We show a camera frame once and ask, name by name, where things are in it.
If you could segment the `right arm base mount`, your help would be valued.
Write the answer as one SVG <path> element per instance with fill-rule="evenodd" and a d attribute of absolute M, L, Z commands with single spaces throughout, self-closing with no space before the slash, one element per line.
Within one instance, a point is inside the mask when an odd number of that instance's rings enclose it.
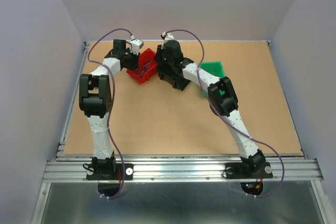
<path fill-rule="evenodd" d="M 222 176 L 226 179 L 269 179 L 273 178 L 272 169 L 269 162 L 265 162 L 260 168 L 251 168 L 247 163 L 233 162 L 225 163 Z"/>

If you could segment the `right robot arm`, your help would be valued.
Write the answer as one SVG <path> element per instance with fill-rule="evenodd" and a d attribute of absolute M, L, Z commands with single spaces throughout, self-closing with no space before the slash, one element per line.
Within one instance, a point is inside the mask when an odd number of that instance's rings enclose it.
<path fill-rule="evenodd" d="M 180 43 L 174 39 L 158 45 L 154 59 L 161 80 L 178 90 L 184 90 L 190 82 L 205 88 L 211 110 L 225 119 L 241 161 L 227 163 L 224 176 L 228 179 L 272 178 L 270 164 L 242 121 L 230 78 L 219 78 L 199 69 L 193 60 L 184 57 Z"/>

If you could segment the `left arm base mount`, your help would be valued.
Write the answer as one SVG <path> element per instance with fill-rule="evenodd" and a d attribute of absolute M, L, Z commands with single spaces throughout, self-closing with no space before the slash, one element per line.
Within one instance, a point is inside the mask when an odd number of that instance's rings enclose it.
<path fill-rule="evenodd" d="M 115 158 L 97 159 L 93 158 L 91 163 L 84 163 L 87 180 L 121 180 L 125 172 L 124 180 L 133 179 L 134 165 L 131 163 L 117 163 Z"/>

